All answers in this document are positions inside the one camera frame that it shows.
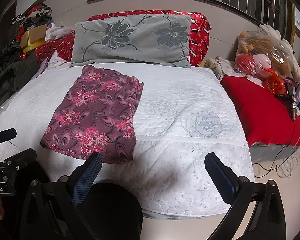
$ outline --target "white bedspread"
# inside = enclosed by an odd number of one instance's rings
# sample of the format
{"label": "white bedspread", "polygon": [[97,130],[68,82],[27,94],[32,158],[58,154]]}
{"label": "white bedspread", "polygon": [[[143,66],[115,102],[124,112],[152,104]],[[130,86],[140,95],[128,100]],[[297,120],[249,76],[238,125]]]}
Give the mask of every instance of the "white bedspread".
{"label": "white bedspread", "polygon": [[[229,208],[205,170],[207,153],[214,152],[238,176],[254,181],[241,123],[211,70],[143,63],[93,65],[144,82],[133,120],[134,160],[125,165],[103,164],[98,181],[108,179],[124,186],[145,213],[184,219],[225,213]],[[40,146],[55,109],[81,71],[82,67],[68,65],[45,71],[15,95],[0,115],[0,130],[14,127],[18,135],[12,142],[20,151],[36,150],[52,181],[84,162]],[[0,161],[15,153],[10,143],[0,144]]]}

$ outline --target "folded floral blanket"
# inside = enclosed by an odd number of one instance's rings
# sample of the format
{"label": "folded floral blanket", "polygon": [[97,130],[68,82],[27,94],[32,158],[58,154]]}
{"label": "folded floral blanket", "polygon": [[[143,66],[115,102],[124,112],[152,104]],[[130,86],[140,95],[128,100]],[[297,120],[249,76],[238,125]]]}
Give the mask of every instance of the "folded floral blanket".
{"label": "folded floral blanket", "polygon": [[132,161],[133,115],[142,89],[136,77],[85,66],[54,112],[41,146],[77,159],[100,152],[104,163]]}

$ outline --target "metal bolt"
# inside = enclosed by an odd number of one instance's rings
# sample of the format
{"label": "metal bolt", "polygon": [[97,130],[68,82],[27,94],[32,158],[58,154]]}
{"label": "metal bolt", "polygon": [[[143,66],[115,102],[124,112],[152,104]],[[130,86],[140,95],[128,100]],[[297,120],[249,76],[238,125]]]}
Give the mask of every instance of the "metal bolt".
{"label": "metal bolt", "polygon": [[247,182],[247,181],[248,181],[248,178],[245,177],[245,176],[240,176],[239,179],[240,179],[240,181],[242,181],[242,182]]}
{"label": "metal bolt", "polygon": [[271,180],[269,180],[269,184],[270,184],[271,186],[275,186],[275,185],[277,185],[277,184],[276,184],[276,182],[275,182],[274,180],[272,180],[272,179],[271,179]]}
{"label": "metal bolt", "polygon": [[35,179],[35,180],[33,180],[32,182],[31,182],[31,185],[32,186],[35,186],[35,185],[37,185],[38,184],[38,180],[37,179]]}
{"label": "metal bolt", "polygon": [[68,176],[62,176],[59,180],[61,182],[66,182],[68,180]]}

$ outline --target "floor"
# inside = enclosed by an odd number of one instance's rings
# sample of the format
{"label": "floor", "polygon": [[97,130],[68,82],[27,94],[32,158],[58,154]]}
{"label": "floor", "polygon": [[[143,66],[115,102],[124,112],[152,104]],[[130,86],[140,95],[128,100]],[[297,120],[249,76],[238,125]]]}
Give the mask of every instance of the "floor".
{"label": "floor", "polygon": [[[269,179],[273,179],[277,182],[285,212],[287,240],[292,240],[300,230],[300,153],[295,153],[293,157],[293,160],[289,159],[286,162],[293,168],[289,178],[280,178],[278,174],[282,176],[281,170],[278,170],[278,173],[274,170],[263,178],[256,178],[256,182],[259,183],[266,183]],[[276,163],[281,164],[282,160],[278,160]],[[268,169],[271,167],[271,164],[272,162],[261,163],[263,167]],[[254,165],[255,176],[262,176],[266,173],[267,171]],[[254,203],[250,203],[234,239],[237,239],[243,234],[253,208]],[[183,221],[144,218],[141,240],[204,240],[210,236],[223,216],[224,215],[217,215],[203,219]]]}

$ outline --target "red blanket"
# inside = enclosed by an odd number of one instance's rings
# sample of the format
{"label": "red blanket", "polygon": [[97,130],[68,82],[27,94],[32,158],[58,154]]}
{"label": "red blanket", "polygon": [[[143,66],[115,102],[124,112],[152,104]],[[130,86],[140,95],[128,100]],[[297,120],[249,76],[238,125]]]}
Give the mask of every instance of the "red blanket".
{"label": "red blanket", "polygon": [[224,76],[221,85],[234,103],[248,145],[300,145],[300,118],[293,120],[288,103],[244,77]]}

